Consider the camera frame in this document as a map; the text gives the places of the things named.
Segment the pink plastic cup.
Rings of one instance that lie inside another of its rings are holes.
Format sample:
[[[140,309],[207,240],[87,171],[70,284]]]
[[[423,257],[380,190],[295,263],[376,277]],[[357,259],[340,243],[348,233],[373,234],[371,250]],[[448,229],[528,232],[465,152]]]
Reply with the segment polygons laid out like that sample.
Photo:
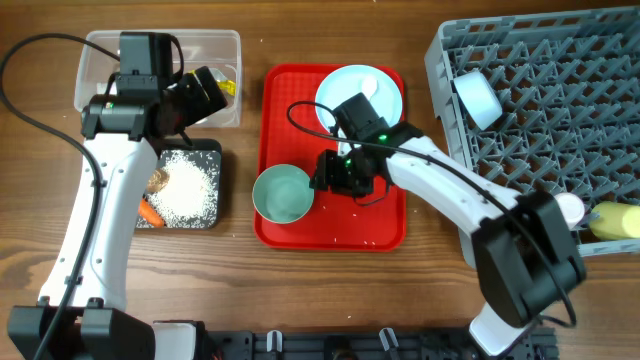
[[[583,201],[578,196],[568,192],[558,193],[554,198],[568,228],[573,230],[585,216],[586,210]]]

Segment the orange carrot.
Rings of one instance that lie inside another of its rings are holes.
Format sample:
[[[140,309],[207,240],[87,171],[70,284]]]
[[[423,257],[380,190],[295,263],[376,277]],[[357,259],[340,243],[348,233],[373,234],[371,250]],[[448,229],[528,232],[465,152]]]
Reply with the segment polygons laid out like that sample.
[[[142,198],[140,201],[138,214],[153,227],[165,226],[165,222],[162,217],[151,207],[151,205],[144,198]]]

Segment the small light blue bowl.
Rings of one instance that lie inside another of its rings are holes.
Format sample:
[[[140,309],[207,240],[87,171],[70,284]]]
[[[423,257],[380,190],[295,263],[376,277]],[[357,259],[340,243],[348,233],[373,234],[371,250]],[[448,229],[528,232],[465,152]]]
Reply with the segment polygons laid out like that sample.
[[[480,130],[486,130],[503,114],[487,78],[479,71],[456,77],[454,87],[466,111]]]

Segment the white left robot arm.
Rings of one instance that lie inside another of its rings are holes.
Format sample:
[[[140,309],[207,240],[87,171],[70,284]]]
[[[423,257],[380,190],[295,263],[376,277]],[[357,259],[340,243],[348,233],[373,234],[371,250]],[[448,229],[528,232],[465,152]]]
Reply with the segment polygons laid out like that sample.
[[[81,114],[83,171],[63,245],[33,306],[8,336],[27,359],[217,359],[200,321],[148,324],[126,311],[126,271],[140,202],[166,149],[218,150],[186,129],[227,102],[210,70],[187,71],[178,39],[124,32],[120,67]]]

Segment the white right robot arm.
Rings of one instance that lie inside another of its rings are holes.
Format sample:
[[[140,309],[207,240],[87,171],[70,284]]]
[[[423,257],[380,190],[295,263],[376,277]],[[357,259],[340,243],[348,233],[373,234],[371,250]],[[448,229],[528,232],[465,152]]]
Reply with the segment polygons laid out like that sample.
[[[569,316],[564,326],[576,325],[569,293],[585,280],[586,268],[571,234],[575,224],[558,197],[522,194],[484,179],[413,125],[389,125],[362,93],[321,109],[333,119],[322,138],[349,150],[323,151],[311,188],[358,200],[371,195],[381,178],[436,208],[469,237],[485,299],[469,333],[484,354],[505,354],[546,320],[544,312],[555,302]]]

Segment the yellow plastic cup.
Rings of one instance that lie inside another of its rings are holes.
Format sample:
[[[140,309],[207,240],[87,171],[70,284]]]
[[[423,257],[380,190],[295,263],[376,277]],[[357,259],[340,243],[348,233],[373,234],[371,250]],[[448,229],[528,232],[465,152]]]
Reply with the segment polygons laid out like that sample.
[[[639,237],[639,207],[614,202],[602,202],[593,208],[598,217],[589,223],[593,234],[602,240],[637,239]]]

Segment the green bowl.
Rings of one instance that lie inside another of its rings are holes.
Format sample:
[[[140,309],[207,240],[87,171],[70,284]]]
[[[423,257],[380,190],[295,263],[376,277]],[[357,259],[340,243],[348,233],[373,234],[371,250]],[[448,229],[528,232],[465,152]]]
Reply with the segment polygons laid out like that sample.
[[[290,224],[303,218],[311,209],[314,197],[309,175],[290,164],[264,170],[252,190],[254,209],[275,224]]]

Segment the large light blue plate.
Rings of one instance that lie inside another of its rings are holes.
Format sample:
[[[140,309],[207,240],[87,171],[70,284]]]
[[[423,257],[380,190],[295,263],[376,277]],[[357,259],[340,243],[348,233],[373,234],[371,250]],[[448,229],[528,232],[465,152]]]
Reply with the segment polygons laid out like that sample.
[[[376,80],[376,91],[373,94],[365,91],[364,94],[389,126],[397,124],[403,112],[400,88],[389,75],[372,66],[348,65],[331,72],[316,91],[315,102],[333,110],[361,93],[370,78]]]

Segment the white rice pile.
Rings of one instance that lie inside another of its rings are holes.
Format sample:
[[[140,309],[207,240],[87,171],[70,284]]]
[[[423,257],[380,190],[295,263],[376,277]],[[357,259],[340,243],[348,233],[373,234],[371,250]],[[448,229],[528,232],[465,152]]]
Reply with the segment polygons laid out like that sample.
[[[144,199],[162,217],[166,228],[208,229],[218,222],[221,153],[216,150],[166,150],[156,169],[168,184]]]

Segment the white plastic spoon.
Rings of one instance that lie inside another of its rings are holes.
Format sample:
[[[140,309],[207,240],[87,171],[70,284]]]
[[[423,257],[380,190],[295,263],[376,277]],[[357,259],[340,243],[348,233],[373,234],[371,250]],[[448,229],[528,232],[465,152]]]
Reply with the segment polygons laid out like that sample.
[[[361,92],[370,100],[378,89],[378,81],[375,76],[367,75],[361,81]]]

